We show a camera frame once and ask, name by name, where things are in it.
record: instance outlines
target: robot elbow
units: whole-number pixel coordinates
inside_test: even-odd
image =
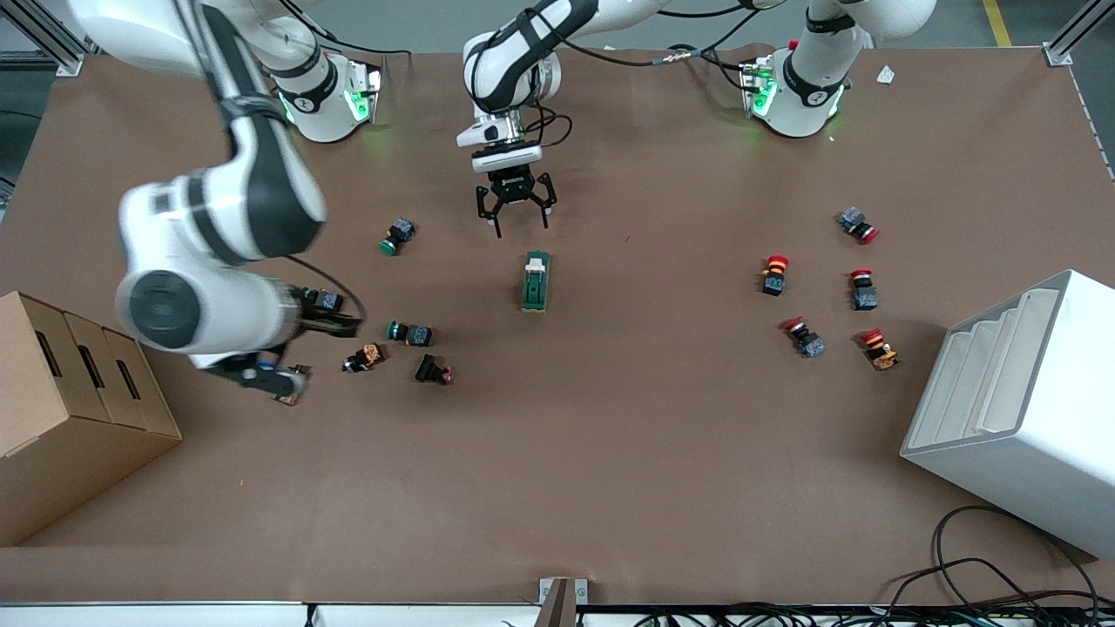
[[[910,37],[929,21],[937,0],[840,0],[841,8],[880,41]]]

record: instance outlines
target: table surface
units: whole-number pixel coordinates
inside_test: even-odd
[[[793,141],[744,119],[711,66],[562,58],[551,104],[576,126],[535,168],[561,199],[549,230],[512,206],[497,240],[476,218],[456,56],[392,59],[381,124],[300,142],[330,206],[303,257],[367,303],[360,340],[293,345],[318,368],[294,408],[151,351],[185,441],[0,551],[0,596],[514,601],[569,575],[600,602],[874,602],[930,566],[938,519],[978,502],[898,455],[944,329],[1065,268],[1115,283],[1115,193],[1069,71],[1036,48],[870,50],[840,115]],[[118,199],[224,149],[200,81],[88,59],[55,84],[0,225],[0,292],[116,325]],[[849,205],[880,228],[870,247],[835,225]],[[418,234],[384,257],[400,214]],[[517,306],[533,249],[553,255],[541,316]],[[777,299],[755,287],[773,253]],[[864,266],[873,312],[847,302]],[[795,316],[820,359],[779,330]],[[436,329],[453,386],[410,380],[423,351],[394,344],[339,372],[391,319]],[[853,341],[876,326],[892,372]],[[949,557],[1082,586],[1027,531],[966,515]],[[1115,563],[1088,568],[1115,591]],[[950,600],[934,580],[904,599]]]

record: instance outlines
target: white box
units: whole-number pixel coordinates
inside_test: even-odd
[[[1115,290],[1066,270],[948,330],[901,455],[1115,559]]]

